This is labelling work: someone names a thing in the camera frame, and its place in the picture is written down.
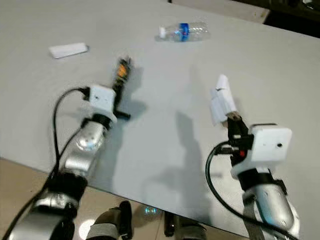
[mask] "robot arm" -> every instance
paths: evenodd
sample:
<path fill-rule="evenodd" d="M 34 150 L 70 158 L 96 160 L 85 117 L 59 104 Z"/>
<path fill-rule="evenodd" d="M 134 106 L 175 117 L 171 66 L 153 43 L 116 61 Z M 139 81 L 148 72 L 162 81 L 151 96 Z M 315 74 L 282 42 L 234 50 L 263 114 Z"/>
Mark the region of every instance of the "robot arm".
<path fill-rule="evenodd" d="M 231 146 L 218 150 L 217 154 L 230 154 L 231 175 L 239 180 L 244 191 L 243 214 L 298 237 L 298 214 L 287 200 L 284 182 L 272 176 L 272 171 L 286 158 L 292 131 L 274 123 L 254 124 L 248 128 L 236 109 L 228 78 L 224 75 L 219 77 L 211 96 L 213 122 L 227 123 Z M 287 239 L 277 231 L 244 223 L 250 239 Z"/>
<path fill-rule="evenodd" d="M 130 59 L 122 59 L 112 88 L 99 85 L 90 87 L 89 95 L 84 99 L 93 107 L 92 117 L 83 121 L 80 131 L 69 142 L 57 174 L 47 182 L 47 190 L 36 199 L 29 213 L 13 229 L 10 240 L 72 239 L 75 229 L 73 219 L 77 215 L 96 158 L 105 145 L 111 123 L 115 123 L 117 117 L 130 118 L 129 114 L 117 109 L 130 67 Z M 123 229 L 124 220 L 123 217 L 119 218 L 114 226 L 117 231 L 117 227 L 122 226 L 121 235 L 128 233 L 130 239 L 132 234 L 129 228 Z"/>

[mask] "white eraser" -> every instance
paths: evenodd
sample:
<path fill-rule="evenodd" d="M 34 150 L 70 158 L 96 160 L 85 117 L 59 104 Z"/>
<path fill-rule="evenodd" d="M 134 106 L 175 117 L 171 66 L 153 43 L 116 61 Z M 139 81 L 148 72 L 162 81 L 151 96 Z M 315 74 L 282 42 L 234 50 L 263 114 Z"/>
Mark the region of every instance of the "white eraser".
<path fill-rule="evenodd" d="M 212 121 L 213 125 L 216 125 L 226 121 L 227 114 L 237 111 L 227 76 L 221 74 L 216 87 L 212 88 L 210 93 Z"/>
<path fill-rule="evenodd" d="M 54 59 L 85 53 L 88 50 L 89 47 L 84 42 L 49 47 L 49 52 Z"/>

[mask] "white object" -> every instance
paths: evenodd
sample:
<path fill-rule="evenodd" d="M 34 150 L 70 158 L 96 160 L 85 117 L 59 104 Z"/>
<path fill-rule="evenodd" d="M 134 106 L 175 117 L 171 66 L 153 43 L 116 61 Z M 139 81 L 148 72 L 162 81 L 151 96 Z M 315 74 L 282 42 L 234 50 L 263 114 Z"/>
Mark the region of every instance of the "white object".
<path fill-rule="evenodd" d="M 35 19 L 30 9 L 50 9 L 50 14 Z M 139 69 L 132 71 L 119 109 L 132 118 L 110 131 L 89 185 L 248 236 L 243 221 L 217 202 L 204 179 L 209 151 L 227 139 L 225 128 L 212 126 L 206 93 L 216 85 L 213 77 L 227 73 L 238 76 L 230 78 L 230 86 L 241 98 L 246 120 L 272 120 L 294 132 L 290 154 L 276 176 L 285 178 L 289 198 L 306 223 L 301 239 L 317 239 L 318 38 L 159 0 L 8 0 L 0 15 L 1 157 L 48 173 L 54 164 L 48 132 L 55 101 L 70 87 L 111 86 L 117 58 L 128 53 Z M 63 24 L 48 27 L 58 17 Z M 153 39 L 161 24 L 191 18 L 205 21 L 212 38 L 187 44 Z M 53 38 L 73 43 L 80 35 L 94 43 L 90 55 L 60 64 L 44 54 Z M 60 106 L 61 147 L 86 116 L 81 104 L 75 94 Z M 227 158 L 214 159 L 212 180 L 241 210 L 243 191 L 230 175 Z"/>
<path fill-rule="evenodd" d="M 67 56 L 85 53 L 89 47 L 84 42 L 73 43 L 68 45 L 59 45 L 49 47 L 49 52 L 54 59 L 60 59 Z"/>
<path fill-rule="evenodd" d="M 114 102 L 116 92 L 109 88 L 100 85 L 93 85 L 90 87 L 89 102 L 94 108 L 94 113 L 107 116 L 116 123 L 117 118 L 114 115 Z"/>
<path fill-rule="evenodd" d="M 94 219 L 87 219 L 84 222 L 81 223 L 79 229 L 78 229 L 78 233 L 79 236 L 82 240 L 86 240 L 87 239 L 87 235 L 90 231 L 90 227 L 95 223 Z"/>
<path fill-rule="evenodd" d="M 246 158 L 233 166 L 231 175 L 237 179 L 238 174 L 257 169 L 261 172 L 274 171 L 275 167 L 286 159 L 292 131 L 277 125 L 253 125 L 249 129 L 253 134 L 253 145 Z"/>
<path fill-rule="evenodd" d="M 159 27 L 159 36 L 160 36 L 160 38 L 162 38 L 162 39 L 165 39 L 165 38 L 166 38 L 166 36 L 167 36 L 167 31 L 166 31 L 166 28 L 165 28 L 165 27 L 163 27 L 163 26 L 160 26 L 160 27 Z"/>
<path fill-rule="evenodd" d="M 210 33 L 205 22 L 190 22 L 161 26 L 159 37 L 175 42 L 200 41 L 210 38 Z"/>
<path fill-rule="evenodd" d="M 227 120 L 227 114 L 237 108 L 229 86 L 227 76 L 221 74 L 215 88 L 211 89 L 211 114 L 213 125 Z"/>

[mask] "small orange object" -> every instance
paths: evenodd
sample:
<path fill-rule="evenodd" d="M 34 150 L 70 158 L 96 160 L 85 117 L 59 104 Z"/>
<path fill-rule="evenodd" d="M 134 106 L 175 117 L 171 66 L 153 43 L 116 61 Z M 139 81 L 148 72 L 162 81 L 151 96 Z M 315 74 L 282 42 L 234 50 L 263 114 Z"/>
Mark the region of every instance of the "small orange object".
<path fill-rule="evenodd" d="M 126 68 L 125 68 L 124 65 L 122 65 L 122 64 L 119 65 L 117 75 L 118 75 L 119 77 L 121 77 L 121 78 L 123 78 L 125 75 L 127 75 L 127 70 L 126 70 Z"/>

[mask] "white bottle cap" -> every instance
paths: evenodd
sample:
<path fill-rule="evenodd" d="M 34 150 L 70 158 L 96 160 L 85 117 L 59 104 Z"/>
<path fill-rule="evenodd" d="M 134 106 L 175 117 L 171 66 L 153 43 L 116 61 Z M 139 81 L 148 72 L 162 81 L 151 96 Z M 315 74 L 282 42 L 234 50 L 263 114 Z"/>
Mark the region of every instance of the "white bottle cap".
<path fill-rule="evenodd" d="M 167 36 L 166 28 L 163 26 L 159 27 L 159 37 L 165 39 Z"/>

